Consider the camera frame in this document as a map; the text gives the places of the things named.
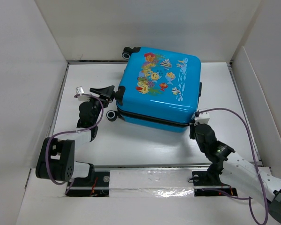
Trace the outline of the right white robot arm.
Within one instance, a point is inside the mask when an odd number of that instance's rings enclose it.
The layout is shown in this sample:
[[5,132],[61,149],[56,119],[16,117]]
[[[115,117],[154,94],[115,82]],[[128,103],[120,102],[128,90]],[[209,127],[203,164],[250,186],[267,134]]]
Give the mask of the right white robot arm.
[[242,158],[234,149],[216,139],[208,124],[191,124],[190,138],[211,162],[207,180],[213,185],[230,185],[247,194],[267,209],[269,215],[281,224],[281,179]]

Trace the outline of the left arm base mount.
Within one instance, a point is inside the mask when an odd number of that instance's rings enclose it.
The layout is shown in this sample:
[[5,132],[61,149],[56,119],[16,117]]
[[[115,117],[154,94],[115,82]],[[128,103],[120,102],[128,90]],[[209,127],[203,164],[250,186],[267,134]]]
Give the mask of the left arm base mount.
[[76,178],[67,184],[65,195],[69,197],[108,197],[110,172],[94,171],[91,178]]

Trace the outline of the blue kids suitcase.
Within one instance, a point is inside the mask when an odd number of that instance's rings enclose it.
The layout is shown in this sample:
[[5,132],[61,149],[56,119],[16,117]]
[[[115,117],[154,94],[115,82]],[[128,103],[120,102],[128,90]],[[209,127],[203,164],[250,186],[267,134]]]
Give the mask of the blue kids suitcase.
[[198,57],[150,47],[125,47],[127,66],[116,91],[109,121],[182,133],[194,118],[201,94]]

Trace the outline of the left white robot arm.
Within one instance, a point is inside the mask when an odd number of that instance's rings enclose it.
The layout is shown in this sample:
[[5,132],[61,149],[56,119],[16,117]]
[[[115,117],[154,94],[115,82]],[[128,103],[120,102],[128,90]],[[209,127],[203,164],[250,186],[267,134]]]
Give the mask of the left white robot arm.
[[76,162],[75,150],[95,139],[104,108],[115,97],[114,88],[113,85],[91,88],[89,94],[82,87],[76,88],[74,98],[81,102],[76,128],[44,139],[36,166],[37,178],[51,180],[57,185],[69,182],[74,177],[78,177],[85,186],[94,183],[95,174],[90,171],[90,165]]

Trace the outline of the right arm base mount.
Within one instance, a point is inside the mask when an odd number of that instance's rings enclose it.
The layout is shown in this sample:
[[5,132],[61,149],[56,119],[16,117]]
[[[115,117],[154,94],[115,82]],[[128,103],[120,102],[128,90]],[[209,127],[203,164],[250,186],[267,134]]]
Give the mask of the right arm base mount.
[[237,190],[234,187],[222,184],[218,180],[209,177],[207,171],[192,171],[189,183],[193,184],[195,197],[229,196],[238,197]]

